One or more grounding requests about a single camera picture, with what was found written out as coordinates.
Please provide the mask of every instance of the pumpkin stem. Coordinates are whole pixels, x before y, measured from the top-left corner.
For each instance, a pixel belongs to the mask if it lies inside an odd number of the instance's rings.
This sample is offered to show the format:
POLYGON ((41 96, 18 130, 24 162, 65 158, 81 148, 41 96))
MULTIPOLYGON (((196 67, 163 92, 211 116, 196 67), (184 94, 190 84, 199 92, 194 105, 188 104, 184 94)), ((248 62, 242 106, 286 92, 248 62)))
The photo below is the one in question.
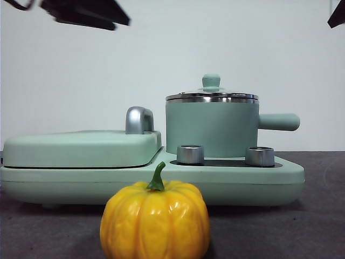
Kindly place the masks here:
POLYGON ((164 184, 161 178, 161 171, 164 167, 165 167, 165 163, 160 162, 159 165, 156 167, 152 180, 149 183, 149 185, 146 187, 146 189, 164 190, 164 184))

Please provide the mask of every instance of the mint green pot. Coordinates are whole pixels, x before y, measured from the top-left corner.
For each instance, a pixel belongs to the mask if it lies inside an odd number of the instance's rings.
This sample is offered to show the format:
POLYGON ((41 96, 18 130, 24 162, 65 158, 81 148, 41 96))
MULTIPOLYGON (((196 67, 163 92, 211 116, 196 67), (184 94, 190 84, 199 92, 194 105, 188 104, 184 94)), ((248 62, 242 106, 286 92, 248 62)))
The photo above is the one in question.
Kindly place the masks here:
POLYGON ((243 157, 256 147, 258 129, 294 131, 295 114, 259 114, 253 94, 231 93, 219 87, 220 77, 206 74, 203 88, 166 98, 167 152, 180 145, 200 145, 205 157, 243 157))

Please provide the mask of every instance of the white backdrop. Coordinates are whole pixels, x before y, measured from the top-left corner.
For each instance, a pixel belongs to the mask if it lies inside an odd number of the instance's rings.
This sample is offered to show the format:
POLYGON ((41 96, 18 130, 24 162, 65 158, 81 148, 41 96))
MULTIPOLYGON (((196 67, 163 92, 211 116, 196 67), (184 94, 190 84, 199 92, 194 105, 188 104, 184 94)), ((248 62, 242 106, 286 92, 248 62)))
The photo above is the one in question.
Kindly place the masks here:
POLYGON ((261 113, 296 113, 296 132, 259 131, 279 151, 345 150, 345 26, 329 0, 118 0, 131 26, 59 24, 39 6, 1 1, 1 146, 6 138, 124 129, 130 106, 154 113, 165 143, 165 96, 219 73, 254 93, 261 113))

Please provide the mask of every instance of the silver knob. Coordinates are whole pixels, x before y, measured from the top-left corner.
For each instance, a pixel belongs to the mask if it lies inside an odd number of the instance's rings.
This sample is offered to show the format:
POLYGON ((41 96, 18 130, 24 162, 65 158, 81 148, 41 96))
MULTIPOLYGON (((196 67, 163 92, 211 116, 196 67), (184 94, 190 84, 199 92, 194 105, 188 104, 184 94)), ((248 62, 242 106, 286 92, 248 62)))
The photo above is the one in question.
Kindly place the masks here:
POLYGON ((204 163, 204 148, 197 145, 178 146, 176 160, 179 163, 204 163))
POLYGON ((274 166, 274 149, 270 147, 249 147, 245 163, 251 166, 274 166))

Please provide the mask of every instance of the artificial pumpkin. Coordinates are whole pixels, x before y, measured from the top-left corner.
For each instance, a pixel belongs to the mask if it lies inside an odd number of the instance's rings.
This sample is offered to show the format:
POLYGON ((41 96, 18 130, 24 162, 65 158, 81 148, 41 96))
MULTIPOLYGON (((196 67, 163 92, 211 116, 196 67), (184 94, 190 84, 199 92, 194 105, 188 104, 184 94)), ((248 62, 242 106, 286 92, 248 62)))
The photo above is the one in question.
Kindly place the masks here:
POLYGON ((197 187, 162 181, 119 190, 106 204, 100 240, 108 259, 200 259, 210 242, 205 202, 197 187))

